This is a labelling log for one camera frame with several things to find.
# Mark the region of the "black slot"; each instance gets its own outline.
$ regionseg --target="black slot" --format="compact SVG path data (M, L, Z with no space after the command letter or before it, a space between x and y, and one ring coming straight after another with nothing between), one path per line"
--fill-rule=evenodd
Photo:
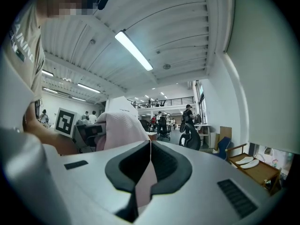
M240 218L248 216L257 206L230 180L217 183Z
M85 160L82 160L82 161L78 161L78 162L74 162L74 163L64 164L64 166L67 170L69 170L69 169L81 167L81 166L86 165L86 164L89 164L89 163Z

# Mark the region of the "beige t-shirt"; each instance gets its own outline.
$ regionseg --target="beige t-shirt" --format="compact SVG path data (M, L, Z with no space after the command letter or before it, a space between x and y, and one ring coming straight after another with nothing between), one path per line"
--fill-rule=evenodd
M2 44L6 62L34 93L33 102L42 96L42 68L45 54L37 23L36 0L30 1L16 17Z

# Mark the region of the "black vent grille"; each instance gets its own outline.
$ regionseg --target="black vent grille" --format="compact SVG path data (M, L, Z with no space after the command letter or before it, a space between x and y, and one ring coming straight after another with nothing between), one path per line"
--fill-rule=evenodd
M257 206L230 179L217 184L241 218L257 209Z

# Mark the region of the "white plate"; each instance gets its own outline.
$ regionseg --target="white plate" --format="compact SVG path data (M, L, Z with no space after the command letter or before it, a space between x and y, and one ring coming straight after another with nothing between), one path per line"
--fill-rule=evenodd
M246 164L246 163L250 163L251 161L253 161L254 157L244 157L242 160L235 162L238 165L242 165L242 164Z
M252 168L252 167L255 167L259 164L259 160L258 159L255 159L253 160L252 162L250 163L247 163L247 164L244 164L242 166L240 166L242 169L247 169L247 168Z

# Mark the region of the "smoke detector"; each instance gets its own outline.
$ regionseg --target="smoke detector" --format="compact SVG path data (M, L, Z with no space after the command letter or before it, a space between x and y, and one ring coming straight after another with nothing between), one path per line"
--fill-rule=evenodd
M163 65L163 69L165 69L165 70L168 70L168 69L170 69L171 68L171 65L170 64L164 64Z

